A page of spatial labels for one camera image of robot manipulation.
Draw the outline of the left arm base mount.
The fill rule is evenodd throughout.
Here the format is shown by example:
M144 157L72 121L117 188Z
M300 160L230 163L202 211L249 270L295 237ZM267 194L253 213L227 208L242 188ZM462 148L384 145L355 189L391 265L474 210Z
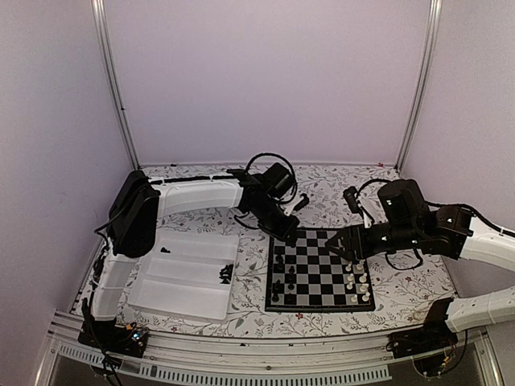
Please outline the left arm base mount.
M84 321L79 333L78 342L107 352L142 358L146 350L149 329L129 325L117 325L114 320L103 322Z

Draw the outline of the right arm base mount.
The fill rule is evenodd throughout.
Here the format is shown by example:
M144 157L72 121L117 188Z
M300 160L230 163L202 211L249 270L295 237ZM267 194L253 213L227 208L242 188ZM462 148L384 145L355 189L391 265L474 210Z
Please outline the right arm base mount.
M458 336L442 327L417 327L388 335L385 349L395 359L422 355L413 360L417 373L426 378L441 376L454 358Z

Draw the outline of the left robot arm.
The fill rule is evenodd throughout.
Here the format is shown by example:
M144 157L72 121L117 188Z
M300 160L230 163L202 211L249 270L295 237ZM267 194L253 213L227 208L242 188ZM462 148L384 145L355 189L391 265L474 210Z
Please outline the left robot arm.
M96 289L89 309L94 320L87 330L89 337L103 349L119 343L119 331L109 322L116 318L136 260L156 244L158 219L206 208L236 208L243 215L252 214L259 230L294 245L299 226L294 213L301 207L296 195L294 171L279 163L263 173L229 169L221 175L175 179L130 172L102 225L107 256L93 280Z

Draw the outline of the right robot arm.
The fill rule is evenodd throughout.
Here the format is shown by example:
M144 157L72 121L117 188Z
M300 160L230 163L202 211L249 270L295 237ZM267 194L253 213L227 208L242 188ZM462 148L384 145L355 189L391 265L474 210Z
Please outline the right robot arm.
M413 179L384 181L377 196L386 221L379 223L360 193L350 187L344 199L351 212L362 217L362 224L342 228L326 243L330 252L346 261L358 263L379 253L411 249L514 269L514 232L487 220L470 205L429 203ZM472 298L444 298L431 305L416 343L432 351L447 333L513 319L512 287Z

